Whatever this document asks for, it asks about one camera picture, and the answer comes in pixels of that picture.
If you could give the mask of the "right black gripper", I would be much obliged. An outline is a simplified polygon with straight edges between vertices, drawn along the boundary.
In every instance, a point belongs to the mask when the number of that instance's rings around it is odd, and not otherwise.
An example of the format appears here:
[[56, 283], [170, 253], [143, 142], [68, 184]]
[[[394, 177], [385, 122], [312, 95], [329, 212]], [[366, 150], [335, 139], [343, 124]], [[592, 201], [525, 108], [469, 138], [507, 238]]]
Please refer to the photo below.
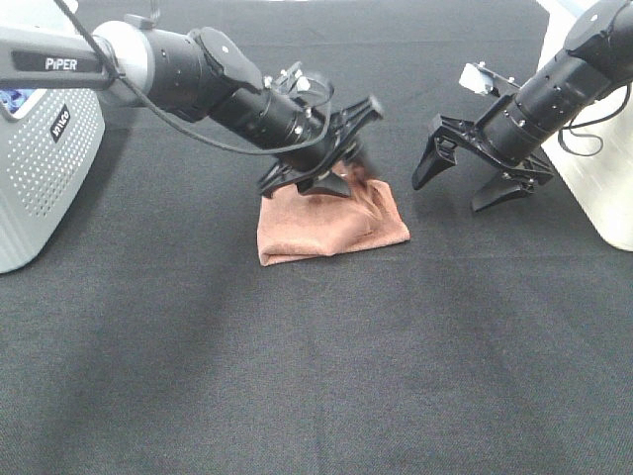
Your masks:
[[501, 156], [471, 121], [439, 116], [439, 129], [431, 133], [419, 164], [411, 177], [414, 190], [421, 189], [439, 173], [456, 165], [457, 148], [463, 148], [500, 171], [471, 200], [474, 212], [532, 193], [532, 183], [543, 185], [554, 171], [545, 152], [539, 148], [512, 161]]

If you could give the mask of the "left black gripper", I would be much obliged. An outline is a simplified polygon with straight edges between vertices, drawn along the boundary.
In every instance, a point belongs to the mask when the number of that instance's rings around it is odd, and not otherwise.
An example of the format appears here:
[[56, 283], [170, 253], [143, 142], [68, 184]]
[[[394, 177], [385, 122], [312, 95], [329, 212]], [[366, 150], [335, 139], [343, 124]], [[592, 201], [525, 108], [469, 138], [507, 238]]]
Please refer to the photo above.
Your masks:
[[331, 116], [325, 137], [305, 148], [281, 153], [277, 162], [258, 180], [259, 194], [272, 198], [283, 187], [294, 185], [302, 196], [350, 197], [347, 181], [332, 171], [340, 160], [359, 150], [356, 135], [372, 122], [384, 119], [384, 109], [374, 95]]

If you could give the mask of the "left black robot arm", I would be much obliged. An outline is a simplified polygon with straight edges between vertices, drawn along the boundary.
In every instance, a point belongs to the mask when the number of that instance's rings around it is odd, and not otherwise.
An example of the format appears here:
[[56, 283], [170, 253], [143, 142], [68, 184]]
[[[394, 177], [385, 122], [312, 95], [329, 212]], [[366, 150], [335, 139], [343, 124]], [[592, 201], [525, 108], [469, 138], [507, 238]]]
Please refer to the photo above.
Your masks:
[[303, 195], [349, 196], [334, 168], [367, 169], [359, 131], [383, 116], [374, 97], [331, 111], [330, 82], [299, 64], [268, 77], [218, 30], [177, 34], [134, 15], [86, 36], [3, 26], [1, 84], [92, 89], [112, 102], [142, 104], [175, 128], [212, 119], [252, 153], [275, 157], [258, 183], [267, 198], [288, 185]]

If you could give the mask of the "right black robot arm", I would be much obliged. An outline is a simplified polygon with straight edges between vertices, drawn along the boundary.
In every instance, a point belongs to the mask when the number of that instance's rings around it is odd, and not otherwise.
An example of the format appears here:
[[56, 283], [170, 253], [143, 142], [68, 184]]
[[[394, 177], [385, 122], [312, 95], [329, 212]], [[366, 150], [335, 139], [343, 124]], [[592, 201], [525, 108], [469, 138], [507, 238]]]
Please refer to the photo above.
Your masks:
[[468, 63], [466, 88], [496, 101], [477, 121], [436, 116], [412, 186], [420, 189], [456, 163], [461, 147], [498, 173], [471, 201], [478, 212], [523, 198], [547, 183], [553, 170], [543, 143], [576, 126], [587, 106], [632, 83], [632, 4], [598, 1], [572, 25], [562, 47], [523, 85]]

